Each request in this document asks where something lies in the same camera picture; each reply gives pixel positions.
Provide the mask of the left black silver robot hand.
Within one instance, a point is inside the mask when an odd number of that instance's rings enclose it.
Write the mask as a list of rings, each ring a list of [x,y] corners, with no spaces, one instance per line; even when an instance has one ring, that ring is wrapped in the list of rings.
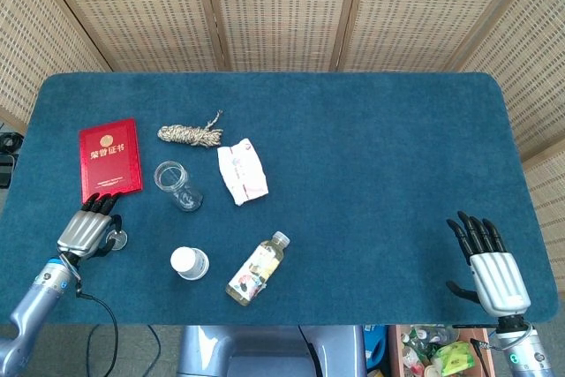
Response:
[[[82,260],[104,257],[112,250],[121,250],[127,243],[121,215],[111,211],[122,193],[94,193],[83,203],[57,240],[62,260],[77,267]]]

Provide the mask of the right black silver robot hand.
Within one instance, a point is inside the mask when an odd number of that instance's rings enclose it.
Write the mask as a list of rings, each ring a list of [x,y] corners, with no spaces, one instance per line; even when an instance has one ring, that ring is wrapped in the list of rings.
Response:
[[[496,319],[525,314],[531,299],[515,257],[506,249],[498,229],[489,220],[463,211],[457,216],[457,222],[447,219],[446,223],[456,236],[475,289],[465,290],[447,281],[448,289],[459,298],[481,305]]]

